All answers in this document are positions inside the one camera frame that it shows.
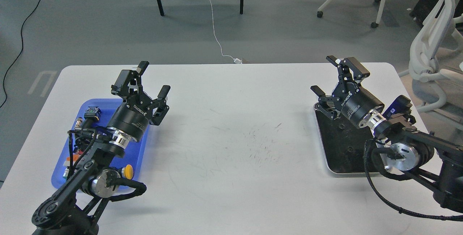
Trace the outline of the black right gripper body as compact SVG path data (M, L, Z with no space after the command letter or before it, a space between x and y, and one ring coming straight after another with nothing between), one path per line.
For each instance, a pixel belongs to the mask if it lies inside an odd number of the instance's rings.
M344 115L356 128L366 127L366 116L371 110L378 113L384 103L363 88L360 82L338 82L331 95L318 97L316 108L332 121Z

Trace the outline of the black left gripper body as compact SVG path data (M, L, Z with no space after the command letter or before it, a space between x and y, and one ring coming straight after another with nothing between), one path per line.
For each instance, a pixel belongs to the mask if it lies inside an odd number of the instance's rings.
M122 131L129 140L139 142L149 125L159 126L169 110L165 100L152 100L145 92L129 87L129 95L123 99L107 125L108 129Z

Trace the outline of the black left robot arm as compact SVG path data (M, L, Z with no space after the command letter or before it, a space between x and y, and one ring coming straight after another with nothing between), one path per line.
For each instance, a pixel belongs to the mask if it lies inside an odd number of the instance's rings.
M35 210L31 221L35 235L96 235L98 220L109 202L144 194L146 185L135 181L129 166L110 166L125 155L131 141L141 141L149 125L160 125L169 110L169 85L157 98L143 90L141 77L147 67L122 70L111 94L122 98L107 126L96 126L100 109L88 108L68 131L69 161L66 181Z

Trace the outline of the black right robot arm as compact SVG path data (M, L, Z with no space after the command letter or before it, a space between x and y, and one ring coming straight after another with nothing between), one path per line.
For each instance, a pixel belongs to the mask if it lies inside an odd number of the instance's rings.
M424 133L415 127L412 103L398 96L384 103L361 85L370 76L356 58L326 59L334 65L338 82L331 94L317 85L314 112L326 165L364 172L370 187L385 204L400 214L418 218L462 221L462 146ZM374 186L370 170L396 181L415 180L433 192L434 200L457 216L425 215L399 207Z

